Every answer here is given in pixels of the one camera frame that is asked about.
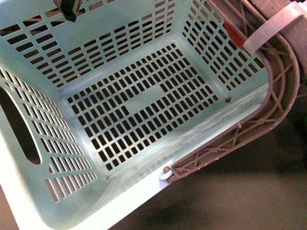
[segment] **dark floor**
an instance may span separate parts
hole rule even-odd
[[[307,144],[295,127],[304,113],[307,99],[298,99],[275,130],[174,182],[111,230],[306,230]],[[0,203],[0,229],[17,229],[1,193]]]

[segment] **brown plastic frame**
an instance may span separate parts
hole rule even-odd
[[[246,40],[266,19],[248,0],[208,0]],[[290,111],[299,87],[297,58],[289,43],[277,34],[257,54],[269,73],[269,88],[261,107],[230,129],[172,165],[169,183],[212,163],[275,128]]]

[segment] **basket handle hole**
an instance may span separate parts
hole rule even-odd
[[[35,165],[41,164],[37,148],[24,119],[9,94],[2,87],[0,87],[0,106],[4,110],[25,157]]]

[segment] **white plastic clip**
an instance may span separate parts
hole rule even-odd
[[[174,175],[173,171],[171,170],[172,164],[168,164],[166,167],[163,168],[163,172],[159,176],[160,181],[166,181],[172,175]]]
[[[285,28],[295,19],[306,16],[307,0],[304,3],[296,1],[290,3],[277,14],[271,17],[258,30],[256,30],[243,44],[243,48],[250,54],[254,55],[256,51],[265,44],[271,37]]]

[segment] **plastic basket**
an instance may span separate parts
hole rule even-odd
[[[75,23],[52,0],[0,1],[0,29],[1,183],[21,229],[109,228],[272,90],[268,59],[205,0],[87,0]]]

